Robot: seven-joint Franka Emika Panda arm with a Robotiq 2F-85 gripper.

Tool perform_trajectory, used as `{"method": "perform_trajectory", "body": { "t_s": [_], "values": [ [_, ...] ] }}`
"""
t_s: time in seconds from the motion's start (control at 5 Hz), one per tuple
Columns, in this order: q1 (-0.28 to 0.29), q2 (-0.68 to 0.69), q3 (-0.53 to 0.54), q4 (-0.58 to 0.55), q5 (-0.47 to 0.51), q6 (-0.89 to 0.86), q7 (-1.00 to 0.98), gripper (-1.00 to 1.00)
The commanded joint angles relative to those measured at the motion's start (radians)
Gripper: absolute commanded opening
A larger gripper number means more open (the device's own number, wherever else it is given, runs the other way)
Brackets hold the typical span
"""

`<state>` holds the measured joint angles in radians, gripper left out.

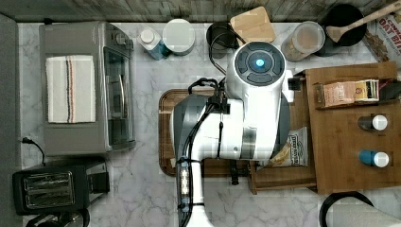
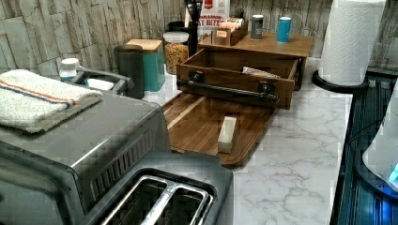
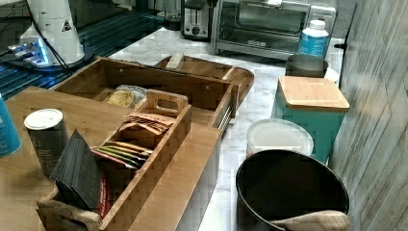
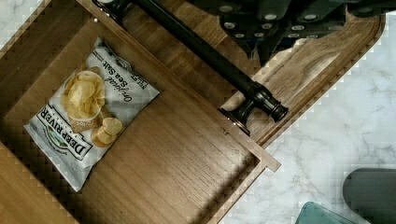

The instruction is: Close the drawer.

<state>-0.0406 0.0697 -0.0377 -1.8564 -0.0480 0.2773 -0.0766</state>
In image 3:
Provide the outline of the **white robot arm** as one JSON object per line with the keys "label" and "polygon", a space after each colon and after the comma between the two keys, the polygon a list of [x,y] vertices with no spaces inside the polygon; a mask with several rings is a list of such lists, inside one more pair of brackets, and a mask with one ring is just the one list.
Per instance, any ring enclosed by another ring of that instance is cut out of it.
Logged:
{"label": "white robot arm", "polygon": [[27,0],[34,21],[20,37],[36,42],[38,53],[27,59],[37,67],[75,64],[85,57],[74,26],[69,0]]}

